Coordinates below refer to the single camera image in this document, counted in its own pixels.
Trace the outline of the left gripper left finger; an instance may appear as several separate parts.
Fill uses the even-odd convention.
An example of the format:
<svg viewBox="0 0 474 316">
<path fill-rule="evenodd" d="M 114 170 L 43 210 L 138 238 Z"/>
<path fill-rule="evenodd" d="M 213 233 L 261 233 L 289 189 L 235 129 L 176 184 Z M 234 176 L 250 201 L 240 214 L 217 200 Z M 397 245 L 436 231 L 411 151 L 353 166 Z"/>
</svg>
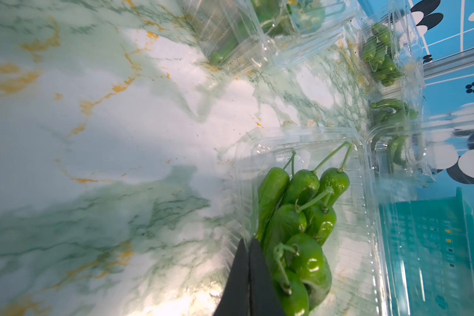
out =
<svg viewBox="0 0 474 316">
<path fill-rule="evenodd" d="M 214 316 L 246 316 L 249 312 L 249 255 L 244 239 L 238 244 L 230 275 Z"/>
</svg>

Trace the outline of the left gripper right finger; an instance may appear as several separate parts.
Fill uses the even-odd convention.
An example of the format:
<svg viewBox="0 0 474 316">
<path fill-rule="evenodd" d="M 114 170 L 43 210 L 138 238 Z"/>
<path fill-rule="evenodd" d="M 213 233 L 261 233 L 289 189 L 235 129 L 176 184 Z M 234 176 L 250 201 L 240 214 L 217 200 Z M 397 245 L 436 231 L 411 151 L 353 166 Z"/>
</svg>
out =
<svg viewBox="0 0 474 316">
<path fill-rule="evenodd" d="M 250 315 L 285 315 L 267 269 L 261 244 L 253 238 L 249 249 Z"/>
</svg>

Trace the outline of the green pepper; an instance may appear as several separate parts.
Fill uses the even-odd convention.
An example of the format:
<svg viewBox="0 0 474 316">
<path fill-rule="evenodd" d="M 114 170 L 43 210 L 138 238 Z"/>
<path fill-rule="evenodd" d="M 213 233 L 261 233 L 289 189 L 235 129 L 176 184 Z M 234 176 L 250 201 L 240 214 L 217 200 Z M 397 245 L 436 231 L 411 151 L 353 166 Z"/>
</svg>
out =
<svg viewBox="0 0 474 316">
<path fill-rule="evenodd" d="M 306 233 L 297 233 L 274 246 L 271 268 L 272 274 L 281 271 L 286 287 L 290 282 L 285 271 L 297 274 L 309 294 L 309 312 L 321 305 L 331 290 L 333 276 L 327 258 L 317 241 Z"/>
<path fill-rule="evenodd" d="M 286 287 L 284 275 L 279 269 L 272 274 L 275 291 L 285 315 L 309 315 L 309 294 L 304 283 L 295 272 L 287 269 L 285 273 L 290 287 Z"/>
</svg>

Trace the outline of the teal plastic basket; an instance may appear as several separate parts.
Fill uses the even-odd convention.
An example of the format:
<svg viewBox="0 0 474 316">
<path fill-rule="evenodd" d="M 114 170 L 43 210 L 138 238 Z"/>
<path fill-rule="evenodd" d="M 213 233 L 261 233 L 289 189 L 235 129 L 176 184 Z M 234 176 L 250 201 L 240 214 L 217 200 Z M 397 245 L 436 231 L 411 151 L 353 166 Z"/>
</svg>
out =
<svg viewBox="0 0 474 316">
<path fill-rule="evenodd" d="M 392 315 L 474 315 L 474 218 L 462 189 L 379 211 Z"/>
</svg>

